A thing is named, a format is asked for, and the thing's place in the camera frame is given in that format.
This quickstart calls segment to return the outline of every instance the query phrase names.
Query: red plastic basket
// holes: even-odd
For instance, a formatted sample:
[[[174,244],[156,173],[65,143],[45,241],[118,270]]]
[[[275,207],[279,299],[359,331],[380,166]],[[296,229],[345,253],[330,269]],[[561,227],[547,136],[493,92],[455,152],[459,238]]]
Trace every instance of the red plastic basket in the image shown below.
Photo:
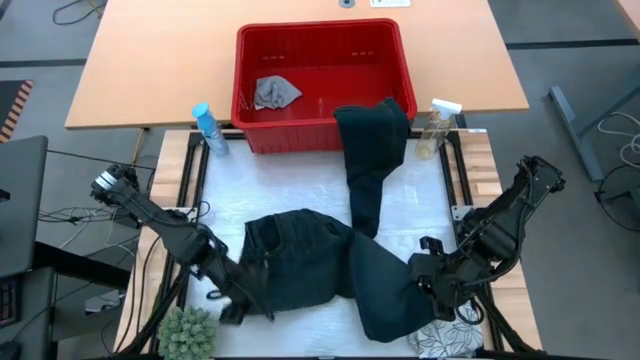
[[[302,92],[284,109],[255,110],[256,81],[280,75]],[[238,31],[231,119],[251,150],[339,150],[333,112],[393,97],[417,106],[398,24],[390,19],[247,25]]]

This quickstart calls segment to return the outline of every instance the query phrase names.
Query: wooden board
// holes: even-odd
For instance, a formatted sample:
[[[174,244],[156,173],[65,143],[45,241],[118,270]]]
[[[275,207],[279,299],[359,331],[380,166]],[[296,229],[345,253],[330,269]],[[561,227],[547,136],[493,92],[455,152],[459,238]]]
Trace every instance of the wooden board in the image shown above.
[[[167,131],[165,134],[156,177],[151,190],[151,199],[163,207],[173,207],[178,199],[178,190],[182,178],[182,169],[187,152],[187,142],[190,131],[173,130]],[[478,130],[460,130],[460,140],[462,151],[466,163],[467,176],[470,179],[472,195],[478,206],[489,204],[496,195],[496,188],[500,187],[500,180],[496,171],[495,162],[493,161],[493,153],[489,144],[489,137],[486,131]],[[190,183],[195,183],[198,163],[195,162],[191,174]],[[458,179],[455,170],[455,163],[452,166],[452,176]],[[455,180],[454,186],[459,194],[459,180]],[[144,228],[140,236],[138,245],[138,256],[136,259],[136,272],[132,276],[136,276],[136,297],[127,296],[120,319],[120,325],[116,337],[116,345],[122,339],[131,314],[131,302],[135,304],[133,312],[132,327],[125,337],[123,348],[131,342],[135,336],[135,324],[138,318],[138,306],[140,304],[140,289],[142,281],[142,266],[144,258],[148,254],[149,248],[156,239],[156,234],[149,228]],[[145,281],[145,296],[142,304],[141,324],[143,325],[148,318],[153,306],[154,298],[158,292],[158,287],[162,280],[162,272],[164,271],[164,263],[166,259],[166,250],[161,243],[156,245],[152,258],[147,264],[147,279]],[[132,282],[129,283],[129,294],[131,294]],[[540,347],[538,330],[536,327],[533,311],[529,295],[522,274],[522,268],[517,266],[509,274],[502,277],[492,286],[494,300],[498,308],[503,312],[507,320],[518,331],[522,338],[535,348]],[[489,336],[485,336],[485,347],[492,349],[493,345]]]
[[[617,0],[615,3],[640,39],[640,0]]]
[[[357,0],[109,0],[66,127],[190,125],[209,103],[230,119],[236,36],[252,23],[391,18],[400,25],[418,110],[433,98],[465,111],[528,109],[486,0],[416,0],[374,9]]]

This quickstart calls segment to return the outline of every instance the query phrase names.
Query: keyboard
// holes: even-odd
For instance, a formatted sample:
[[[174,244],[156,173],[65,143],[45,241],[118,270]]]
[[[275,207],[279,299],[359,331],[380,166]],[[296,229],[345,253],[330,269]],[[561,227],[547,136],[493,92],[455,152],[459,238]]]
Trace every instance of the keyboard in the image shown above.
[[[0,279],[0,329],[20,321],[18,278]]]

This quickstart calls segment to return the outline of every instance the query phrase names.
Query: blue spray bottle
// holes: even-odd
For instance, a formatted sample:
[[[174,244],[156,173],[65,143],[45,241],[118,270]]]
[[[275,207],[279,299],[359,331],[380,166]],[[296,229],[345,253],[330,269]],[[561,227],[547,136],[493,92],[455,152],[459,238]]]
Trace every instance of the blue spray bottle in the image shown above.
[[[229,153],[229,145],[227,145],[216,119],[213,118],[209,111],[209,104],[200,103],[196,105],[191,114],[196,118],[198,129],[202,132],[202,136],[204,136],[204,140],[213,154],[218,157],[227,155]]]

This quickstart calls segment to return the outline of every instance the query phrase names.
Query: green succulent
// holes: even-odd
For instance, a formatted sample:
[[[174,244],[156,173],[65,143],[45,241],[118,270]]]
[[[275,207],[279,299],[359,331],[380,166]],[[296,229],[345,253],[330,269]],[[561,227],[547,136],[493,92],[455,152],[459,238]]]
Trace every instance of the green succulent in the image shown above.
[[[217,323],[209,312],[173,308],[160,323],[160,356],[166,360],[207,360],[215,350]]]

